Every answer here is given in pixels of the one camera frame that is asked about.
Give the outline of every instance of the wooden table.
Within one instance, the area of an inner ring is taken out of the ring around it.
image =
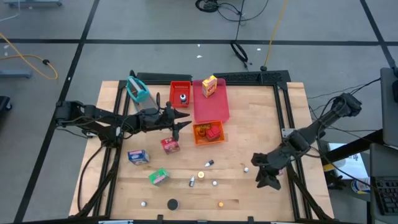
[[[117,86],[118,82],[103,82],[98,108],[113,110]],[[288,86],[296,128],[306,127],[312,120],[303,83],[288,83]],[[153,95],[160,93],[161,104],[165,105],[170,87],[148,87]],[[279,191],[270,187],[257,189],[254,179],[258,168],[250,163],[254,152],[268,153],[281,142],[272,87],[227,86],[227,92],[230,118],[224,124],[225,142],[195,146],[192,125],[180,131],[181,151],[170,155],[166,155],[160,144],[161,139],[171,136],[169,130],[139,133],[123,142],[111,218],[154,220],[158,214],[163,214],[165,220],[245,221],[248,216],[253,216],[255,221],[294,221],[287,175],[278,177],[282,185]],[[282,92],[280,98],[285,125],[288,126]],[[133,114],[135,109],[132,103],[130,105],[129,114]],[[181,121],[194,121],[192,98],[189,108],[178,110],[191,114]],[[99,145],[96,138],[88,140],[81,167]],[[127,152],[139,149],[145,149],[150,154],[149,164],[135,166],[128,160]],[[103,149],[92,160],[85,172],[82,205],[97,188],[104,151]],[[204,164],[210,159],[215,163],[205,168]],[[320,159],[304,156],[302,162],[307,189],[325,213],[333,217]],[[248,173],[243,172],[245,166],[249,168]],[[169,171],[171,178],[156,187],[150,183],[148,175],[161,167]],[[195,186],[189,187],[191,176],[201,170],[205,172],[205,179],[196,179]],[[211,184],[214,180],[218,181],[216,187]],[[77,187],[76,185],[71,215],[77,213]],[[304,217],[302,197],[298,190],[297,192],[300,215]],[[105,190],[100,214],[104,213],[107,196],[108,191]],[[176,211],[167,209],[167,201],[171,198],[180,202],[180,208]],[[143,201],[147,202],[146,207],[141,206]],[[219,208],[218,202],[223,202],[224,207]]]

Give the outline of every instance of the green box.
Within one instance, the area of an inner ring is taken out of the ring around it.
[[[148,177],[153,185],[158,186],[160,183],[163,183],[167,179],[169,179],[169,174],[164,168],[160,168],[159,170],[149,175]]]

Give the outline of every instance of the yellow cable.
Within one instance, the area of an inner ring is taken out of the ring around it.
[[[14,47],[14,45],[2,34],[0,33],[0,37],[3,38],[16,52],[18,55],[12,55],[12,56],[7,56],[7,57],[1,57],[0,60],[5,60],[5,59],[10,59],[10,58],[17,58],[20,57],[21,59],[23,59],[23,61],[26,62],[26,64],[28,64],[30,67],[32,67],[37,73],[39,73],[40,75],[44,76],[45,78],[49,79],[49,80],[56,80],[58,78],[58,72],[57,70],[50,64],[50,62],[47,64],[55,73],[55,77],[48,77],[46,75],[44,75],[44,73],[42,73],[39,69],[37,69],[34,65],[32,65],[30,62],[28,62],[25,57],[34,57],[37,59],[40,59],[41,61],[43,61],[44,59],[42,59],[39,56],[36,55],[31,55],[31,54],[26,54],[26,55],[22,55],[18,49],[16,47]]]
[[[288,1],[288,0],[285,0],[284,6],[282,7],[282,10],[281,10],[281,12],[279,13],[279,18],[278,18],[278,21],[276,22],[276,25],[275,25],[274,31],[272,32],[272,35],[271,35],[271,40],[269,41],[269,45],[268,45],[268,51],[267,51],[266,62],[264,62],[264,66],[266,66],[266,65],[267,65],[268,58],[269,58],[269,56],[270,56],[270,54],[271,54],[272,40],[274,40],[274,37],[275,37],[275,34],[276,34],[276,30],[277,30],[277,29],[278,29],[278,27],[279,27],[280,20],[281,20],[281,19],[282,19],[282,17],[284,16],[284,13],[285,13],[285,8],[286,8],[287,1]]]

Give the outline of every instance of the blue box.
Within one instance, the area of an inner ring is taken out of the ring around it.
[[[131,151],[127,153],[129,160],[135,165],[146,164],[149,162],[149,155],[145,150]]]

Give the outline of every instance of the concrete floor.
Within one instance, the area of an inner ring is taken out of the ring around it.
[[[0,32],[13,39],[80,39],[94,0],[64,1],[62,7],[23,8],[15,19],[0,22]],[[240,7],[241,1],[228,0]],[[367,0],[385,41],[398,41],[395,0]],[[237,23],[217,13],[198,11],[194,1],[186,0],[100,0],[88,39],[129,40],[221,40],[233,39]],[[246,17],[261,10],[264,0],[246,1]],[[258,18],[239,31],[244,40],[269,40],[283,1],[270,0]],[[15,14],[0,4],[0,17]],[[233,17],[229,11],[224,12]],[[359,0],[289,1],[277,31],[277,40],[377,41]],[[9,47],[0,44],[0,56]],[[12,222],[39,154],[77,44],[16,44],[23,54],[47,58],[60,78],[46,80],[35,73],[31,79],[0,79],[0,95],[12,98],[11,113],[0,129],[0,223]],[[244,45],[250,71],[264,63],[267,45]],[[398,47],[389,47],[398,58]],[[52,71],[40,61],[30,60],[47,75]],[[379,77],[388,67],[380,46],[274,45],[269,70],[289,70],[293,82],[304,82],[307,96],[317,96]],[[1,68],[28,68],[19,59],[0,60]],[[242,63],[227,44],[85,44],[74,73],[67,100],[95,104],[103,80],[120,80],[128,71],[191,74],[194,79],[217,72],[244,71]],[[379,129],[381,123],[380,86],[375,83],[356,94],[363,102],[361,114],[342,119],[341,129]],[[313,108],[331,96],[309,100]],[[367,133],[355,133],[364,136]],[[350,142],[355,136],[328,131],[326,140]],[[65,218],[75,190],[85,140],[56,131],[45,159],[24,221]],[[336,218],[347,222],[366,222],[366,204],[355,198],[331,192]]]

